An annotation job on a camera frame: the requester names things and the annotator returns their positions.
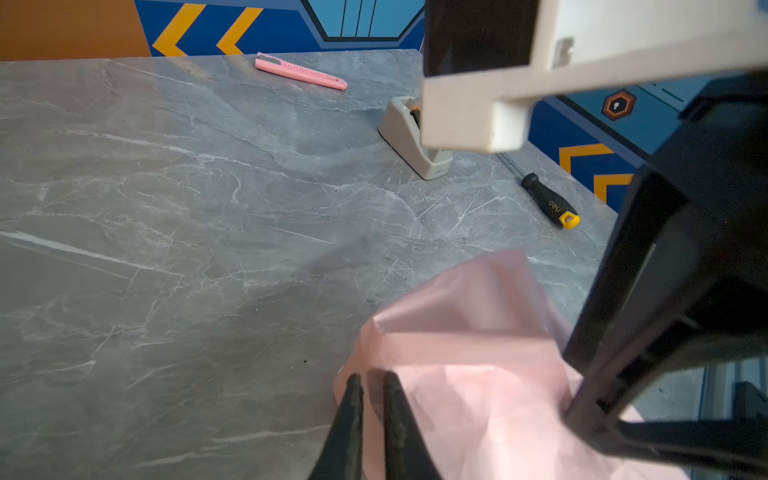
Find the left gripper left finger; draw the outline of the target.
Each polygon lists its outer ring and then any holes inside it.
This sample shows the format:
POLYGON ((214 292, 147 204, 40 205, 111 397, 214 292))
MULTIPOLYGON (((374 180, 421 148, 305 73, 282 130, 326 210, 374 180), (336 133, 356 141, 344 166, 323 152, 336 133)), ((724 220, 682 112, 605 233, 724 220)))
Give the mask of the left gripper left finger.
POLYGON ((363 387, 352 374, 309 480, 360 480, 363 451, 363 387))

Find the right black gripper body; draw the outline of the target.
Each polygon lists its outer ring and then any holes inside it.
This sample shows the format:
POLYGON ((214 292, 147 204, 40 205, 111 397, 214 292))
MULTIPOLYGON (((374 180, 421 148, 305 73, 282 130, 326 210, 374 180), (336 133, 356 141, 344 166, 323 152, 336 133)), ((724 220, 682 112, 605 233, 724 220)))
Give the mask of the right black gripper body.
POLYGON ((767 291, 767 73, 710 81, 651 157, 683 196, 673 258, 702 290, 767 291))

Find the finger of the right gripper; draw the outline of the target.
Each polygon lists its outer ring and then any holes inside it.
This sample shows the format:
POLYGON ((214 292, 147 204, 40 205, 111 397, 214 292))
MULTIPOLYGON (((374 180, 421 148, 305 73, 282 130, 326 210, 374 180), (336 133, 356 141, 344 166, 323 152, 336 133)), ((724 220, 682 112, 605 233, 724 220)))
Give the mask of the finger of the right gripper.
POLYGON ((767 477, 765 419, 577 422, 575 434, 608 456, 716 470, 741 479, 767 477))
POLYGON ((767 291, 708 290, 672 254, 683 196, 648 168, 635 176, 593 288, 566 347, 584 375, 567 421, 612 424, 666 373, 762 356, 767 291))

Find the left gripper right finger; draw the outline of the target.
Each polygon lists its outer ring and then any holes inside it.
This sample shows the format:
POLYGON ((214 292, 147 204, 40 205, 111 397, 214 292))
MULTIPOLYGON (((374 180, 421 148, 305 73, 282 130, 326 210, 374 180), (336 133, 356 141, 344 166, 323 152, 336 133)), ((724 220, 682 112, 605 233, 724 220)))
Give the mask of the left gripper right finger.
POLYGON ((386 478, 440 480, 399 377, 388 371, 383 384, 386 478))

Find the pink wrapping paper sheet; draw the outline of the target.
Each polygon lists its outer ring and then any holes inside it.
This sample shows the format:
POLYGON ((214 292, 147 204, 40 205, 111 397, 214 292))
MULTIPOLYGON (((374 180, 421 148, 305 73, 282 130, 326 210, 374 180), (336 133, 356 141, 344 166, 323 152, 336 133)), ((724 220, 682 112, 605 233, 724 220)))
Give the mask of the pink wrapping paper sheet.
POLYGON ((596 452, 563 423, 582 377, 571 330, 519 249, 446 270, 375 313, 339 370, 364 392, 362 469, 385 475, 383 376, 394 372, 445 479, 681 479, 680 468, 596 452))

